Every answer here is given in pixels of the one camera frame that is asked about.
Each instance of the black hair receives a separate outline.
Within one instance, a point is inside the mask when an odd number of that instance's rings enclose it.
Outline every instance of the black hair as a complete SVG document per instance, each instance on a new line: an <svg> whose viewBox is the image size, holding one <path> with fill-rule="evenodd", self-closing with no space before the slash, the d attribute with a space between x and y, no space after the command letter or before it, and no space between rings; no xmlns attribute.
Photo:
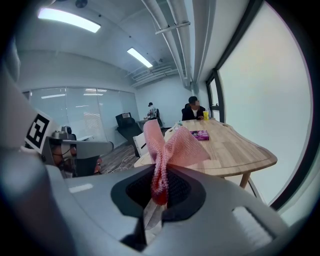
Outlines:
<svg viewBox="0 0 320 256"><path fill-rule="evenodd" d="M194 105L196 103L196 101L198 100L198 98L196 96L191 96L189 98L189 103Z"/></svg>

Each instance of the pink towel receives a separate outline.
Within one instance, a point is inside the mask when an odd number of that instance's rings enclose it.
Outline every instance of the pink towel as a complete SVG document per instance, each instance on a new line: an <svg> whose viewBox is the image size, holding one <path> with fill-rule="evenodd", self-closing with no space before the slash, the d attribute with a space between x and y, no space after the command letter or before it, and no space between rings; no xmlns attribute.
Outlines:
<svg viewBox="0 0 320 256"><path fill-rule="evenodd" d="M145 142L155 163L151 183L151 196L158 205L168 201L167 164L190 166L210 159L207 151L201 146L185 127L180 127L165 142L157 120L150 120L143 127Z"/></svg>

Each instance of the chair backrest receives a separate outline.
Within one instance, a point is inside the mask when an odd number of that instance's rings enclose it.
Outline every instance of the chair backrest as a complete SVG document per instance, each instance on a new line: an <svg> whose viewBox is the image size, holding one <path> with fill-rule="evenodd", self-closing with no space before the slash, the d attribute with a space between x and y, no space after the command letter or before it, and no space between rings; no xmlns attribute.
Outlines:
<svg viewBox="0 0 320 256"><path fill-rule="evenodd" d="M146 144L146 139L144 133L141 133L138 136L133 137L134 144L138 150L139 156L142 157L145 153L148 152L148 147Z"/></svg>

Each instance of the black jacket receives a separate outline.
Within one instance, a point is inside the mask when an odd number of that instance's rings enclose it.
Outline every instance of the black jacket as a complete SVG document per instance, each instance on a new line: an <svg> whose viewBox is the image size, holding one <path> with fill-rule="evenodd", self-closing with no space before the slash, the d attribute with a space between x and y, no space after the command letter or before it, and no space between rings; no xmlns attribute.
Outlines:
<svg viewBox="0 0 320 256"><path fill-rule="evenodd" d="M199 120L201 116L204 116L204 111L206 111L206 109L203 106L200 106L195 117L191 107L188 106L187 108L182 110L182 121L194 120L194 119Z"/></svg>

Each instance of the air duct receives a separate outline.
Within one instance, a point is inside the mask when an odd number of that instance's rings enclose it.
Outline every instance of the air duct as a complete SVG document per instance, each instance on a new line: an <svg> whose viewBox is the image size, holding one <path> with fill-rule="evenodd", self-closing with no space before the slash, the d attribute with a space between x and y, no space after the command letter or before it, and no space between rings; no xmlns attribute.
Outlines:
<svg viewBox="0 0 320 256"><path fill-rule="evenodd" d="M160 30L165 30L169 28L166 18L163 12L161 11L160 6L158 5L156 0L141 0L141 1L144 3L145 7L152 15L154 21L156 22ZM184 87L189 88L190 83L189 84L186 83L186 79L184 77L184 72L183 72L183 68L182 68L182 64L181 64L181 60L179 57L174 36L172 35L172 32L170 30L165 31L162 34L172 54L172 57L178 69L182 84Z"/></svg>
<svg viewBox="0 0 320 256"><path fill-rule="evenodd" d="M179 26L181 24L188 23L188 15L184 0L167 0L169 8L171 10L174 23L177 26L177 32L181 44L185 74L186 74L186 84L189 87L191 81L191 58L190 58L190 31L188 26Z"/></svg>

